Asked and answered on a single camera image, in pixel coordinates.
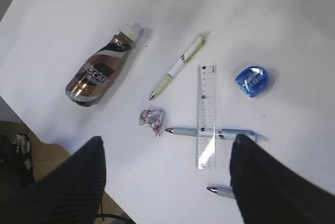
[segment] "light blue pen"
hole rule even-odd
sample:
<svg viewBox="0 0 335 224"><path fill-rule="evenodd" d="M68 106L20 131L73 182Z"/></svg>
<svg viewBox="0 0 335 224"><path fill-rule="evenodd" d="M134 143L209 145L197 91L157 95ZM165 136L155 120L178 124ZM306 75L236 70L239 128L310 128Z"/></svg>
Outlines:
<svg viewBox="0 0 335 224"><path fill-rule="evenodd" d="M176 135L185 135L185 136L197 136L197 130L195 128L185 128L185 127L173 127L173 128L166 128L166 132L176 134ZM240 129L221 129L218 130L219 138L226 139L226 140L235 140L238 134L244 134L248 136L251 140L257 142L258 137L255 132L251 130L240 130Z"/></svg>

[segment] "pencil sharpener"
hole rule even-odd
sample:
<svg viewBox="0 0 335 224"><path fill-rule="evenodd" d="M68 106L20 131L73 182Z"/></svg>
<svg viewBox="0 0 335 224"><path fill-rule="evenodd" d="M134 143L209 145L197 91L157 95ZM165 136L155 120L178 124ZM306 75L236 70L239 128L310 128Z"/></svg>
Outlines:
<svg viewBox="0 0 335 224"><path fill-rule="evenodd" d="M256 97L266 89L269 76L263 67L251 66L242 71L235 82L249 97Z"/></svg>

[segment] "crumpled paper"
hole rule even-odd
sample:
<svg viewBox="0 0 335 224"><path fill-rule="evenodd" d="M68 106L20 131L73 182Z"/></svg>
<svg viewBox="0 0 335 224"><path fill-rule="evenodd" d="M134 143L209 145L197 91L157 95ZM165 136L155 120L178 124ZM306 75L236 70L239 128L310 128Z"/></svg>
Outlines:
<svg viewBox="0 0 335 224"><path fill-rule="evenodd" d="M152 128L153 132L156 133L156 136L159 136L164 118L165 111L163 109L144 110L141 112L138 124L140 126L148 124Z"/></svg>

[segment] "white desk surface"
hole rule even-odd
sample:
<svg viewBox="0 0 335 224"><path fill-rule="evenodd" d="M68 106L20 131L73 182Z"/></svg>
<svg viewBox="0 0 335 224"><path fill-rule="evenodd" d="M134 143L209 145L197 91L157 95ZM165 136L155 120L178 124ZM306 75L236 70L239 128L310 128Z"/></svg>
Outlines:
<svg viewBox="0 0 335 224"><path fill-rule="evenodd" d="M64 88L125 23L144 35L100 104L82 108ZM155 84L203 30L207 46L157 100ZM216 62L217 125L250 128L288 167L335 194L335 0L14 0L0 23L0 95L47 143L72 152L101 135L106 190L138 224L242 223L235 201L211 194L229 183L231 143L218 170L195 169L195 139L138 126L163 107L169 126L196 124L197 66ZM234 83L259 64L272 76L254 99Z"/></svg>

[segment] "clear plastic ruler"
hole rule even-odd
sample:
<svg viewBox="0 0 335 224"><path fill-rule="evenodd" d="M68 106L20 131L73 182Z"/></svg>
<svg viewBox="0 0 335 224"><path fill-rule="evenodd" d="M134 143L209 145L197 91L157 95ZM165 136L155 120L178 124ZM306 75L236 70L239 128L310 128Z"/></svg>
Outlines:
<svg viewBox="0 0 335 224"><path fill-rule="evenodd" d="M197 140L196 167L213 170L215 157L215 96L216 65L199 65L198 104L197 104Z"/></svg>

